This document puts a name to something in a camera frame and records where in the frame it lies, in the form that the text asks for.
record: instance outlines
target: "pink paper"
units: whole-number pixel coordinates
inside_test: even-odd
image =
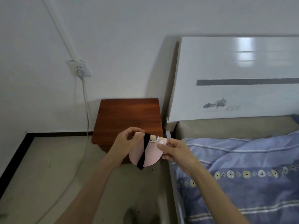
[[[160,149],[158,149],[158,147],[157,147],[157,145],[159,143],[166,145],[167,139],[151,135],[150,141],[145,150],[145,160],[144,160],[144,165],[143,165],[144,167],[148,167],[148,166],[155,164],[161,158],[163,152]],[[130,151],[130,153],[129,153],[130,161],[134,165],[137,165],[143,152],[144,152],[144,143],[142,140],[135,148],[133,148]]]

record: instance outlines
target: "power cord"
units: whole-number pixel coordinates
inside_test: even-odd
[[[86,98],[86,91],[85,91],[85,80],[84,80],[84,71],[83,70],[78,70],[77,71],[78,73],[78,77],[81,79],[82,81],[82,90],[83,90],[83,97],[84,97],[84,103],[85,103],[85,110],[86,110],[86,116],[87,116],[87,143],[86,143],[86,147],[85,147],[85,151],[84,151],[84,155],[83,155],[83,158],[77,168],[77,171],[74,175],[74,177],[72,178],[72,180],[70,181],[70,183],[68,184],[68,186],[65,188],[65,190],[61,193],[61,195],[58,197],[58,199],[55,201],[55,203],[34,223],[34,224],[38,224],[48,213],[49,211],[58,203],[58,201],[62,198],[62,196],[65,194],[65,192],[67,191],[67,189],[70,187],[70,185],[72,184],[72,182],[74,181],[74,179],[76,178],[78,172],[79,172],[79,169],[80,169],[80,166],[85,158],[85,155],[86,155],[86,151],[87,151],[87,148],[89,146],[89,117],[88,117],[88,110],[89,110],[89,116],[90,116],[90,109],[89,109],[89,105],[88,105],[88,102],[86,101],[87,98]]]

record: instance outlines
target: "floor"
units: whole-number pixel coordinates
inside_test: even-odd
[[[35,224],[74,177],[87,137],[35,138],[0,200],[0,224]],[[89,143],[78,174],[39,224],[54,223],[91,176],[105,153]],[[140,171],[121,165],[108,181],[93,223],[123,223],[128,208],[147,224],[159,214],[162,224],[177,223],[167,161]]]

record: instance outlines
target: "electrical outlet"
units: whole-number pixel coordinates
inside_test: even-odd
[[[84,71],[83,77],[90,77],[92,74],[88,68],[87,62],[80,60],[79,62],[67,61],[71,73],[75,76],[78,76],[78,70]]]

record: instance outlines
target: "wooden bedside table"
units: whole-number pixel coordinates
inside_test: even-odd
[[[92,143],[99,145],[107,153],[118,133],[129,127],[139,127],[146,133],[163,137],[159,100],[157,98],[101,100]],[[122,163],[130,163],[129,156]]]

